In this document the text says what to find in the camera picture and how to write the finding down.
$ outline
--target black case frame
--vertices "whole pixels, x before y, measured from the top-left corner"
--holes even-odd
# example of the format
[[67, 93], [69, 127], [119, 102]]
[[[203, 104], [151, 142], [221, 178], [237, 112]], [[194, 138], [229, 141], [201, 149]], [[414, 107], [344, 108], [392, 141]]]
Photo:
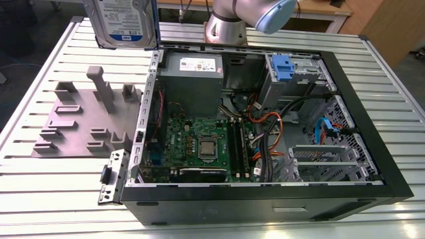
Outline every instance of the black case frame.
[[[210, 44], [166, 43], [199, 46]], [[123, 187], [121, 202], [145, 225], [269, 223], [338, 220], [372, 206], [412, 196], [333, 52], [237, 47], [318, 54], [359, 131], [383, 185], [262, 187]], [[183, 47], [181, 52], [191, 52]]]

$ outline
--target metal bracket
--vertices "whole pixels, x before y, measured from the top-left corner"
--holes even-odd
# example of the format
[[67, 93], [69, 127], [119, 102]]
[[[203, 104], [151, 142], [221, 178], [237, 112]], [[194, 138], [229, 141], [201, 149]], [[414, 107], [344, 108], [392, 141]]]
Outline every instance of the metal bracket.
[[129, 152], [123, 149], [110, 153], [109, 162], [101, 172], [101, 190], [97, 205], [121, 205], [121, 193], [125, 182], [126, 166], [129, 162]]

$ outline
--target ram slot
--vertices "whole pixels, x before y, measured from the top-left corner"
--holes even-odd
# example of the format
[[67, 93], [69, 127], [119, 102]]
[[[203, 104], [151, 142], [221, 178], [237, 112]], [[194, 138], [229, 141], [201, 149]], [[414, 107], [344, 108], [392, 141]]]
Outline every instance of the ram slot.
[[237, 155], [237, 163], [238, 163], [238, 172], [245, 174], [245, 163], [243, 163], [243, 146], [242, 146], [242, 132], [239, 123], [234, 123], [234, 144], [235, 144], [235, 155]]
[[230, 158], [230, 174], [234, 176], [238, 173], [238, 162], [237, 162], [237, 154], [235, 154], [235, 142], [234, 142], [234, 123], [229, 122], [226, 124], [226, 144], [227, 144], [227, 152]]

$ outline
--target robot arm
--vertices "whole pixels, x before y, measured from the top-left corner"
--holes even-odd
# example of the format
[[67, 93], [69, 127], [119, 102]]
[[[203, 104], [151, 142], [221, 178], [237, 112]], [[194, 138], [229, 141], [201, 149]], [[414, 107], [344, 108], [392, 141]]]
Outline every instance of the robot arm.
[[289, 20], [294, 6], [295, 0], [214, 0], [207, 42], [243, 44], [245, 22], [263, 34], [273, 34]]

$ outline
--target hard drive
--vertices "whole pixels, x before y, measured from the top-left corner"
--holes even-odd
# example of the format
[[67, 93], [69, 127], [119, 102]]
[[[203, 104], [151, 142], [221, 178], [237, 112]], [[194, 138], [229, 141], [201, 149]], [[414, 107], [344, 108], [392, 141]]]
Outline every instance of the hard drive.
[[157, 49], [155, 0], [82, 0], [101, 48]]

